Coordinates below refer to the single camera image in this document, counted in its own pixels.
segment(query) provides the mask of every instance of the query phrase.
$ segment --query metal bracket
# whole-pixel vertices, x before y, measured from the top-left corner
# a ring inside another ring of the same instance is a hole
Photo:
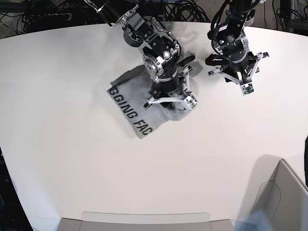
[[[193,92],[191,92],[189,68],[188,67],[184,68],[183,71],[181,72],[181,75],[184,77],[182,87],[185,95],[183,95],[182,97],[164,97],[159,99],[154,99],[153,97],[151,97],[148,100],[148,105],[150,106],[151,104],[158,104],[158,103],[179,102],[183,105],[183,107],[186,110],[192,110],[199,102],[199,99]]]
[[[102,9],[104,8],[104,6],[110,2],[110,0],[107,0],[101,7],[98,7],[94,2],[92,2],[91,0],[84,0],[90,7],[92,7],[96,13],[98,13],[102,19],[110,26],[110,27],[114,27],[115,25],[119,24],[122,20],[126,21],[126,18],[131,15],[132,13],[136,12],[136,10],[139,8],[138,3],[133,0],[133,2],[136,4],[133,9],[127,11],[124,15],[122,15],[117,21],[116,23],[112,24],[108,21],[107,16],[102,12]]]
[[[214,70],[208,72],[208,75],[209,76],[213,76],[213,75],[216,75],[216,74],[221,74],[223,75],[225,78],[231,80],[232,82],[238,84],[241,86],[241,90],[242,90],[242,93],[243,95],[247,95],[247,94],[250,94],[252,92],[254,92],[254,87],[252,85],[252,77],[254,76],[254,74],[256,73],[257,69],[258,69],[258,65],[259,65],[259,62],[262,58],[265,58],[265,57],[268,57],[268,54],[267,53],[258,53],[257,54],[257,60],[255,62],[255,65],[253,67],[253,69],[248,73],[248,78],[247,78],[247,82],[244,83],[242,79],[236,79],[226,73],[224,73],[224,69],[225,67],[222,66],[222,67],[217,67],[215,68]]]

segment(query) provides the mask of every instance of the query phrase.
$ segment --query cable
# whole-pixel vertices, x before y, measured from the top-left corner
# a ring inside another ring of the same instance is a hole
[[[229,2],[230,2],[230,0],[225,0],[224,3],[222,4],[221,8],[219,9],[219,11],[214,16],[213,21],[211,23],[211,31],[212,32],[214,32],[216,27],[219,25],[221,17],[223,15],[223,12],[224,12],[226,6],[229,4]]]
[[[285,31],[284,30],[284,23],[282,22],[282,19],[280,17],[280,14],[278,13],[278,10],[279,9],[276,10],[277,18],[278,18],[279,24],[281,25],[282,31]]]
[[[277,19],[277,14],[276,14],[276,12],[275,12],[274,1],[275,1],[275,0],[272,1],[272,5],[271,5],[271,6],[273,7],[273,11],[274,11],[274,15],[275,15],[276,30],[278,30],[278,19]]]
[[[205,11],[194,0],[167,2],[166,21],[210,23]]]
[[[5,25],[3,22],[0,22],[0,26],[1,26],[1,27],[4,27],[4,28],[7,28],[7,29],[11,29],[11,28],[9,28],[7,25]]]
[[[308,8],[308,6],[306,6],[305,8],[304,8],[304,14],[305,14],[305,18],[306,18],[306,20],[307,20],[307,13],[306,13],[306,9]]]
[[[237,0],[233,0],[232,2],[229,1],[228,4],[230,5],[230,7],[231,7],[232,9],[236,10],[236,11],[239,12],[239,13],[247,13],[247,12],[253,10],[253,9],[260,3],[261,0],[256,0],[250,7],[248,7],[247,9],[244,9],[244,10],[239,10],[239,9],[237,9],[237,8],[234,6],[234,4],[232,4],[233,2],[236,2],[236,1],[237,1]]]
[[[104,23],[102,18],[83,0],[64,0],[60,4],[53,4],[51,0],[29,0],[29,8],[21,16],[22,30],[27,33],[55,29],[65,26],[80,26]],[[70,13],[71,20],[64,21],[52,14]]]
[[[304,17],[301,16],[298,11],[291,10],[291,13],[294,14],[295,16],[299,17],[300,19],[305,20]]]
[[[16,28],[18,29],[18,23],[19,23],[19,20],[22,18],[22,16],[20,16],[17,20],[17,23],[16,23]]]
[[[268,25],[266,24],[265,3],[263,3],[264,4],[264,23],[265,23],[265,28],[267,29]]]
[[[16,17],[18,17],[18,16],[23,15],[23,13],[20,14],[20,15],[15,15],[15,16],[10,16],[10,15],[8,15],[8,13],[0,13],[0,15],[3,15],[3,17],[4,17],[4,16],[7,16],[7,17],[10,17],[10,18],[16,18]]]

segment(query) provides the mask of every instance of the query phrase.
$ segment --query gray cloth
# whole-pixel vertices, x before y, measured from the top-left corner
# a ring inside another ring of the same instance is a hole
[[[175,103],[173,109],[164,108],[161,104],[144,108],[144,104],[151,97],[149,91],[152,84],[142,65],[121,75],[111,83],[112,87],[108,90],[140,139],[168,120],[181,120],[190,112],[184,110],[180,103]]]

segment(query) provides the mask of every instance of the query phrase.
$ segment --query black cable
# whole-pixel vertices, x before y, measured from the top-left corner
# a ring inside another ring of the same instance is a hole
[[[213,42],[214,42],[214,41],[211,42],[211,45],[212,45],[212,48],[213,48],[213,50],[215,51],[215,53],[216,53],[219,57],[221,57],[222,59],[227,60],[228,62],[230,62],[230,63],[232,63],[234,66],[236,66],[236,68],[238,69],[238,71],[241,72],[242,76],[243,76],[244,78],[247,78],[248,76],[247,76],[247,73],[245,72],[245,70],[243,70],[238,64],[236,64],[236,63],[234,63],[233,61],[231,61],[229,58],[227,58],[227,57],[223,56],[222,54],[220,54],[220,53],[215,49],[214,43],[213,43]]]
[[[284,23],[282,22],[282,19],[280,17],[280,14],[278,13],[278,10],[279,9],[276,10],[277,18],[278,18],[279,24],[281,25],[282,31],[285,31],[284,30]]]
[[[2,22],[2,18],[4,18],[5,16],[8,16],[8,13],[2,13],[2,17],[0,18],[0,23],[2,23],[2,25],[4,25],[6,28],[11,29],[9,26],[7,26],[4,22]]]
[[[224,3],[222,4],[221,8],[219,9],[219,11],[215,14],[213,21],[211,23],[211,31],[212,32],[214,32],[214,30],[216,28],[215,23],[216,23],[216,26],[219,25],[221,17],[223,15],[223,12],[224,12],[226,6],[229,4],[229,2],[230,2],[230,0],[225,0]]]
[[[19,35],[19,33],[17,32],[18,29],[14,30],[14,29],[10,28],[9,26],[7,26],[7,25],[6,25],[4,22],[2,22],[1,20],[0,20],[0,24],[2,24],[5,28],[8,28],[8,29],[14,31],[14,32],[16,33],[16,35]]]
[[[17,20],[17,24],[16,24],[16,29],[18,30],[18,23],[19,23],[19,20],[22,18],[22,15],[18,18]]]
[[[301,16],[301,15],[299,14],[298,11],[296,11],[296,10],[291,10],[291,13],[294,14],[295,16],[299,17],[300,19],[305,20],[304,17]]]
[[[268,28],[268,25],[266,24],[266,13],[265,13],[265,3],[264,4],[264,23],[265,23],[265,28]]]
[[[304,8],[304,14],[305,14],[305,18],[306,18],[306,20],[307,20],[307,13],[306,13],[306,9],[308,8],[308,6],[306,6],[305,8]]]
[[[277,20],[277,15],[275,12],[274,1],[275,0],[272,1],[272,7],[273,7],[274,15],[275,15],[275,20],[276,20],[276,30],[278,30],[278,20]]]
[[[50,18],[47,19],[48,14],[65,12],[74,15],[73,24],[80,23],[81,25],[87,25],[103,23],[101,17],[83,0],[64,0],[64,2],[58,5],[51,3],[51,0],[29,0],[29,8],[20,19],[23,23],[23,31],[27,33],[40,31],[45,25],[46,29],[48,29],[52,27],[53,22]]]
[[[247,12],[250,12],[251,10],[253,10],[259,3],[261,0],[256,0],[250,7],[248,7],[247,9],[244,9],[244,10],[240,10],[240,9],[237,9],[234,4],[232,4],[233,2],[236,2],[237,0],[233,0],[232,2],[229,1],[229,5],[232,9],[236,10],[237,12],[240,12],[240,13],[247,13]]]
[[[15,16],[10,16],[10,15],[8,15],[8,13],[0,13],[0,15],[7,16],[7,17],[10,17],[10,18],[16,18],[16,17],[21,16],[21,15],[23,15],[23,14],[15,15]]]
[[[166,21],[209,23],[205,11],[194,0],[182,0],[166,3]]]

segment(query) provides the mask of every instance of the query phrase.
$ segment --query cloth fold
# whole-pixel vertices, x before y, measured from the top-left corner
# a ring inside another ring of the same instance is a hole
[[[190,110],[183,110],[180,103],[175,103],[172,109],[161,104],[153,104],[144,108],[144,104],[151,97],[149,91],[153,82],[144,66],[137,66],[127,71],[115,81],[108,90],[122,113],[132,125],[137,136],[142,139],[158,129],[169,120],[181,120]]]

